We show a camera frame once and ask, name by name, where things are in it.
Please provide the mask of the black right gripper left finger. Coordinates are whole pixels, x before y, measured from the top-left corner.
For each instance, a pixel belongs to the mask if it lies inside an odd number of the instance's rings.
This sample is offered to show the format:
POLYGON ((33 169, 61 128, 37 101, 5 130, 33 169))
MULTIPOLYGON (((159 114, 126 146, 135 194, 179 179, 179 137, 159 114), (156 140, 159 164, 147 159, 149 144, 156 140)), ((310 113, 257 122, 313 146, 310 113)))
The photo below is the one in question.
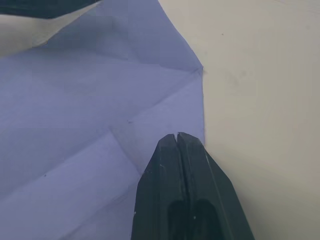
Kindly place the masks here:
POLYGON ((192 135, 167 134, 158 141, 137 185, 131 239, 193 238, 183 139, 192 135))

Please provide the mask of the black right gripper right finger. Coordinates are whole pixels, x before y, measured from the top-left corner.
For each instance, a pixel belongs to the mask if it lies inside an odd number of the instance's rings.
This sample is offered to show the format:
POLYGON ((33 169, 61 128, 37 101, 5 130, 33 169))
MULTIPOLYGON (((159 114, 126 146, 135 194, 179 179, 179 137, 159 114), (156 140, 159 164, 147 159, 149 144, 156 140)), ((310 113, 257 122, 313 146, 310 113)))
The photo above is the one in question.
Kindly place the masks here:
POLYGON ((231 180, 202 142, 190 134, 177 135, 188 195, 189 240, 253 240, 231 180))

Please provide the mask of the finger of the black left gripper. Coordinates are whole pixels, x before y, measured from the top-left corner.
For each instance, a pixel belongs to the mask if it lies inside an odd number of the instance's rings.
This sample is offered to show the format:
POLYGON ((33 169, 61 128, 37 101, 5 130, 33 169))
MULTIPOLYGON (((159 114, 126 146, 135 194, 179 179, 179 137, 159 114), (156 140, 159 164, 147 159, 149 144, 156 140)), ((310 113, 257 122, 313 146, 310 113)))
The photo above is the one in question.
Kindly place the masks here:
POLYGON ((54 19, 99 2, 100 0, 0 0, 0 14, 54 19))

